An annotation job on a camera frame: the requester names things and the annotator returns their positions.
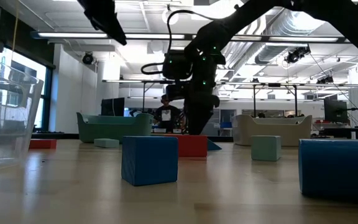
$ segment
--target monitor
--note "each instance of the monitor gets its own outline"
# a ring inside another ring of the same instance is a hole
[[[347,123],[347,103],[324,99],[325,120],[335,123]]]
[[[102,116],[124,116],[125,98],[102,100]]]

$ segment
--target transparent plastic bin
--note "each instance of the transparent plastic bin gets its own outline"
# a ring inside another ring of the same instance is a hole
[[[25,161],[43,85],[0,63],[0,168]]]

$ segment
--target blue foam block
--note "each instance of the blue foam block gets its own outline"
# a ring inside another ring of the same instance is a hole
[[[133,186],[177,181],[178,139],[124,137],[121,177]]]
[[[358,140],[300,140],[299,178],[305,195],[358,200]]]
[[[217,150],[221,150],[222,148],[219,147],[217,144],[215,144],[214,142],[212,142],[211,140],[208,140],[208,150],[209,151],[217,151]]]

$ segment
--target red foam block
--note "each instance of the red foam block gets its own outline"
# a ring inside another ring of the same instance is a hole
[[[56,139],[31,139],[29,149],[56,149]]]
[[[182,134],[168,134],[178,138],[179,157],[206,157],[208,151],[207,136],[190,136]]]

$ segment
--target black t-shirt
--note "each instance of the black t-shirt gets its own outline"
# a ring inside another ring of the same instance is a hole
[[[159,128],[172,131],[175,121],[179,118],[181,111],[174,106],[162,106],[155,111],[155,119],[160,122]]]

